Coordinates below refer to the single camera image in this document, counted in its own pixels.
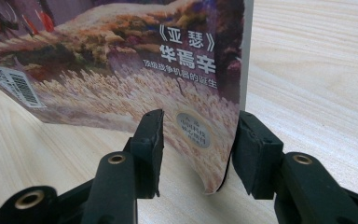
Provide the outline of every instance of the barcode sticker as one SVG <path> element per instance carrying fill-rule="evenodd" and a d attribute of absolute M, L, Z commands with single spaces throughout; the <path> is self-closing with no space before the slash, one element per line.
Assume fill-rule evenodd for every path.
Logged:
<path fill-rule="evenodd" d="M 0 85 L 28 107 L 45 107 L 34 92 L 27 76 L 21 71 L 0 66 Z"/>

